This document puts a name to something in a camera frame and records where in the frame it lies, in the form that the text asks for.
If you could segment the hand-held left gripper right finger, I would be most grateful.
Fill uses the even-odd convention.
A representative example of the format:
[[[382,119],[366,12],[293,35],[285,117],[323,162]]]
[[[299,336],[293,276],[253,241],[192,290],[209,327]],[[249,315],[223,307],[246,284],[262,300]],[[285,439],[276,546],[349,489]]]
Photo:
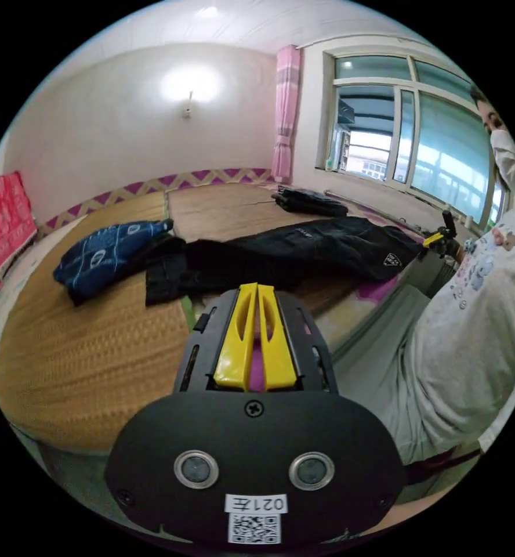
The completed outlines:
[[[274,287],[259,284],[257,301],[265,389],[291,389],[296,372]]]

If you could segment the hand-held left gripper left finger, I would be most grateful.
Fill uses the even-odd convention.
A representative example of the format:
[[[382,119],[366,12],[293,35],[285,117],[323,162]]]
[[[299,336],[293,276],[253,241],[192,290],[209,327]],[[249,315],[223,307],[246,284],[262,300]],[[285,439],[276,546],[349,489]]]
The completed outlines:
[[[220,389],[248,389],[255,337],[258,284],[243,284],[236,292],[213,373]]]

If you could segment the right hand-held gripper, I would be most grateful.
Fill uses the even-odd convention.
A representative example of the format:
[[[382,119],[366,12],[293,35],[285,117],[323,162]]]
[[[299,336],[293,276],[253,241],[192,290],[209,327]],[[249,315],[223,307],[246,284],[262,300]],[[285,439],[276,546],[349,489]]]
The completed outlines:
[[[437,254],[440,259],[449,257],[461,263],[461,245],[454,237],[447,237],[441,232],[436,232],[424,240],[418,260],[422,261],[429,252]]]

